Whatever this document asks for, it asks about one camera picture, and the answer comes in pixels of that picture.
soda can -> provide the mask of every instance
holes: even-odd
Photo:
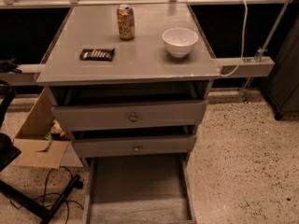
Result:
[[[135,36],[134,12],[131,6],[121,4],[117,10],[120,38],[131,40]]]

can top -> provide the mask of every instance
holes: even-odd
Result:
[[[129,10],[131,8],[130,5],[127,5],[127,4],[120,4],[119,5],[119,10]]]

gray countertop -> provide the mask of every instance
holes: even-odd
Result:
[[[186,4],[133,5],[135,38],[119,38],[117,5],[74,7],[37,82],[75,85],[110,82],[199,80],[216,78],[217,61],[199,35],[193,52],[173,58],[164,48],[162,33],[185,27],[198,33]],[[83,49],[115,48],[112,62],[81,61]]]

terrazzo floor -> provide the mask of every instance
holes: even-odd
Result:
[[[237,91],[213,91],[198,141],[188,162],[193,204],[198,224],[297,224],[299,223],[299,115],[274,119],[263,95],[247,92],[243,104]],[[2,132],[12,138],[36,99],[15,99]],[[84,204],[88,173],[71,168],[85,183],[68,200]],[[0,178],[34,198],[43,194],[49,169],[9,165]],[[69,174],[51,172],[47,193],[59,192]],[[51,204],[55,196],[47,197]],[[69,203],[69,224],[81,223],[82,209]],[[65,223],[64,204],[51,223]],[[24,208],[15,208],[0,194],[0,223],[39,223]]]

white bowl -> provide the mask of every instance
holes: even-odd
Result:
[[[174,57],[184,57],[190,53],[198,41],[196,32],[186,28],[171,28],[162,34],[167,51]]]

